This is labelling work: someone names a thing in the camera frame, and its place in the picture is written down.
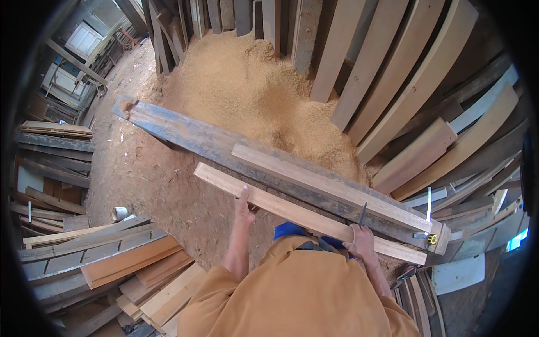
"sawdust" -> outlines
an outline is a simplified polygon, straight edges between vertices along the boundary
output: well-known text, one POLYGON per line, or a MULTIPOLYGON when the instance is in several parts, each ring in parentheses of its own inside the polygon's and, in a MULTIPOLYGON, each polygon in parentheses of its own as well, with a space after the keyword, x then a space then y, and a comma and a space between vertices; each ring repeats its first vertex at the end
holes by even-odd
POLYGON ((312 82, 271 43, 234 31, 191 43, 185 64, 153 98, 163 107, 259 140, 362 184, 369 184, 355 148, 329 118, 337 97, 309 102, 312 82))

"stacked lumber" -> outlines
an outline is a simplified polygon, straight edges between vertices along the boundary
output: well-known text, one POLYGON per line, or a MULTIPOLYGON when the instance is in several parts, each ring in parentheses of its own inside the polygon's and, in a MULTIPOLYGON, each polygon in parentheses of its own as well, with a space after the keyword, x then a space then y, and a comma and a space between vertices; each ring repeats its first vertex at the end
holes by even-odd
MULTIPOLYGON (((163 331, 205 276, 174 238, 145 215, 26 238, 25 245, 27 249, 18 251, 22 269, 47 314, 58 315, 101 297, 112 302, 68 331, 69 336, 88 336, 116 317, 121 325, 144 319, 152 331, 163 331), (176 297, 166 295, 171 289, 176 297)), ((147 324, 138 328, 149 329, 147 324)))

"person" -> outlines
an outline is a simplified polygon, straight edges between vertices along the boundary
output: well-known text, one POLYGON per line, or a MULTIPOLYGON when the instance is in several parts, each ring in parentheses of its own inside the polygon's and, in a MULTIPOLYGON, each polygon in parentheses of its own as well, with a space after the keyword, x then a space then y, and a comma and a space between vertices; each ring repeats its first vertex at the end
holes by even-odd
POLYGON ((255 214, 248 196, 245 186, 234 201, 223 264, 180 312, 178 336, 420 336, 392 297, 366 226, 351 225, 354 241, 342 244, 366 273, 339 253, 337 240, 307 236, 291 223, 275 228, 273 244, 249 273, 255 214))

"timber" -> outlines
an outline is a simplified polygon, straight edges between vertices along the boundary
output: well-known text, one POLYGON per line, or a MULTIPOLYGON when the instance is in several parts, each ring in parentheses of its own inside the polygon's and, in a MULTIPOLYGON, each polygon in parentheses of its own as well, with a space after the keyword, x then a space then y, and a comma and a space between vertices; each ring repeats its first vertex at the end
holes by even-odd
POLYGON ((444 79, 468 40, 478 17, 468 0, 454 0, 433 45, 410 83, 380 123, 362 141, 357 158, 369 162, 406 123, 444 79))
POLYGON ((303 186, 313 192, 336 198, 358 209, 361 209, 362 205, 367 202, 367 212, 370 214, 412 230, 431 232, 432 224, 427 220, 309 170, 241 145, 234 146, 232 155, 251 167, 303 186))
MULTIPOLYGON (((241 195, 243 186, 246 185, 244 182, 204 163, 198 164, 194 175, 235 197, 241 195)), ((254 186, 249 186, 249 190, 250 194, 248 201, 269 213, 280 216, 306 229, 317 231, 343 242, 352 242, 354 240, 352 228, 345 224, 326 218, 315 212, 311 212, 254 186)), ((423 252, 410 249, 379 237, 375 237, 375 251, 379 254, 419 265, 423 265, 426 260, 426 254, 423 252)))
MULTIPOLYGON (((353 189, 360 190, 414 215, 420 217, 424 216, 422 213, 406 207, 392 198, 384 196, 357 182, 345 179, 308 160, 300 159, 288 152, 264 145, 256 140, 221 129, 215 125, 189 118, 186 116, 188 113, 181 109, 179 112, 180 113, 173 112, 142 101, 137 101, 128 96, 120 96, 113 107, 114 114, 129 120, 131 123, 139 126, 161 141, 178 145, 181 148, 192 151, 221 166, 236 171, 247 178, 268 186, 269 188, 345 218, 351 222, 357 223, 360 220, 360 210, 332 198, 313 193, 296 184, 275 177, 267 177, 265 172, 246 166, 235 159, 231 155, 234 145, 240 144, 266 154, 271 154, 283 161, 287 161, 314 173, 325 177, 331 177, 353 189), (123 111, 121 108, 121 106, 124 106, 121 103, 125 101, 133 104, 131 109, 127 112, 123 111)), ((365 216, 365 221, 369 223, 371 229, 395 238, 400 242, 411 244, 423 250, 429 249, 435 253, 443 254, 442 251, 445 250, 443 245, 437 244, 432 246, 428 244, 425 238, 412 238, 412 234, 414 233, 412 230, 392 224, 377 216, 367 214, 365 216)), ((432 232, 439 235, 440 231, 441 224, 437 221, 432 221, 432 232)))
POLYGON ((364 5, 365 0, 339 0, 337 2, 322 59, 310 92, 311 102, 326 103, 328 101, 346 52, 350 48, 364 5))
POLYGON ((348 125, 378 72, 397 33, 407 5, 408 1, 380 0, 378 2, 354 68, 330 118, 331 123, 341 132, 348 125))
POLYGON ((464 162, 477 151, 509 117, 518 102, 515 91, 509 85, 500 93, 496 102, 474 124, 469 131, 459 139, 440 160, 421 172, 412 180, 402 185, 392 193, 397 200, 402 200, 422 188, 429 186, 443 177, 460 163, 464 162))
POLYGON ((395 50, 380 69, 378 80, 372 84, 374 89, 365 97, 366 102, 359 109, 359 115, 351 122, 348 135, 353 145, 358 145, 365 137, 403 84, 425 48, 443 5, 442 0, 420 0, 414 3, 395 50))
POLYGON ((417 176, 447 151, 457 134, 441 117, 384 165, 372 179, 372 188, 389 194, 417 176))

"leaning wooden board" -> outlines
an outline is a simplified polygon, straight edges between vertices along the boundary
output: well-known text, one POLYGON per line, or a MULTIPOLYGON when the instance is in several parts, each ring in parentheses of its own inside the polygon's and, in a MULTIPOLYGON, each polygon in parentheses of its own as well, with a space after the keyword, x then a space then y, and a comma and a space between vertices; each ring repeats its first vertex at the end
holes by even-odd
POLYGON ((425 59, 378 125, 363 139, 357 158, 369 162, 406 123, 444 79, 466 44, 478 12, 468 0, 453 0, 425 59))
MULTIPOLYGON (((223 165, 226 168, 236 171, 256 182, 262 183, 269 188, 290 195, 352 222, 358 222, 360 220, 361 209, 356 209, 338 200, 325 197, 318 193, 313 193, 299 185, 275 177, 269 177, 265 172, 253 169, 237 161, 231 155, 232 148, 235 144, 248 146, 314 173, 330 177, 331 179, 344 183, 351 188, 360 190, 414 215, 424 216, 422 213, 409 208, 392 198, 384 196, 357 182, 345 179, 308 160, 300 159, 288 152, 266 146, 256 140, 221 129, 215 125, 189 118, 181 113, 140 102, 128 96, 120 96, 117 99, 113 108, 113 113, 129 120, 165 143, 178 145, 206 159, 214 161, 219 165, 223 165)), ((401 242, 411 244, 423 250, 428 249, 436 254, 443 254, 445 252, 446 244, 444 244, 442 240, 440 240, 436 246, 429 245, 425 238, 412 238, 414 233, 413 230, 395 225, 371 214, 365 216, 365 221, 369 223, 371 229, 401 242)), ((433 233, 439 235, 442 230, 441 223, 432 221, 433 233)))
MULTIPOLYGON (((229 176, 204 163, 199 163, 194 175, 208 182, 218 189, 232 194, 235 197, 241 195, 243 187, 246 185, 241 180, 229 176)), ((320 232, 344 242, 352 242, 354 233, 352 228, 324 217, 315 212, 311 212, 303 207, 289 201, 276 197, 268 192, 262 191, 254 186, 249 186, 250 195, 248 201, 272 214, 280 216, 304 228, 320 232)), ((413 250, 401 244, 375 237, 375 251, 380 254, 391 256, 407 262, 423 265, 426 254, 413 250)))
POLYGON ((232 155, 251 167, 296 183, 314 192, 337 198, 353 207, 361 208, 367 202, 368 213, 375 214, 386 220, 406 226, 412 230, 431 232, 432 224, 422 217, 260 151, 242 145, 235 145, 232 155))

